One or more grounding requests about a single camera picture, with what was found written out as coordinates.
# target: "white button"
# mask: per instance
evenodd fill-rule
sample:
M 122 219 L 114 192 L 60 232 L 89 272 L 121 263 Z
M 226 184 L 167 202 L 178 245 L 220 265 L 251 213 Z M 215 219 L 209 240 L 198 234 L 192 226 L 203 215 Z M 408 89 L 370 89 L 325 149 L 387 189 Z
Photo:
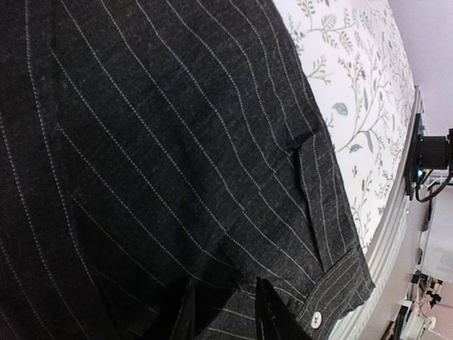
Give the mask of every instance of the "white button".
M 313 318 L 311 319 L 311 328 L 318 329 L 321 326 L 321 322 L 323 321 L 323 317 L 320 312 L 315 312 L 313 314 Z

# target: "floral bedding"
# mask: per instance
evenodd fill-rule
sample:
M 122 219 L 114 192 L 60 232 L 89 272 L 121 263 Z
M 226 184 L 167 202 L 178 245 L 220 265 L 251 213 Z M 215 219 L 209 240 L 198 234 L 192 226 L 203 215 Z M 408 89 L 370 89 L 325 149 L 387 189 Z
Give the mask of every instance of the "floral bedding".
M 364 253 L 387 204 L 414 85 L 387 0 L 275 0 L 326 121 Z

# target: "pinstripe shirt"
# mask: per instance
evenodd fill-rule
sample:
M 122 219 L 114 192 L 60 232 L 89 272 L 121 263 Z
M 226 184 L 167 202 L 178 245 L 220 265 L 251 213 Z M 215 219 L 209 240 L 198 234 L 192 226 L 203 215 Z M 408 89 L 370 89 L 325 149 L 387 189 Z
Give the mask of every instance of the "pinstripe shirt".
M 186 279 L 198 339 L 256 337 L 257 276 L 314 339 L 369 297 L 270 0 L 8 0 L 0 18 L 1 339 L 156 339 Z

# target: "floor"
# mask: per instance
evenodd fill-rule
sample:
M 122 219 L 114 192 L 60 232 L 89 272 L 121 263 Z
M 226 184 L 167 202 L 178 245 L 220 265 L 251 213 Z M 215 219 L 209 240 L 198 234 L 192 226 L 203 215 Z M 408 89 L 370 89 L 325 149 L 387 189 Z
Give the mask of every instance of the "floor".
M 408 229 L 382 296 L 362 332 L 362 340 L 379 340 L 391 320 L 395 320 L 418 260 L 421 228 L 426 221 L 428 204 L 414 200 L 409 206 Z

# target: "electronic device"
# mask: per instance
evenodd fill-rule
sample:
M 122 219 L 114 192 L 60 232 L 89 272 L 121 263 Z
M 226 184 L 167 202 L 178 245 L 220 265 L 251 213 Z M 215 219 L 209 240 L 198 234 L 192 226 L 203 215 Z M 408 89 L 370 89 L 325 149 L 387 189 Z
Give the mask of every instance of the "electronic device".
M 425 136 L 422 115 L 415 116 L 409 153 L 404 171 L 406 195 L 412 200 L 415 194 L 424 203 L 437 196 L 453 178 L 453 129 L 448 136 Z M 448 176 L 433 193 L 420 198 L 420 188 L 434 170 L 448 170 Z

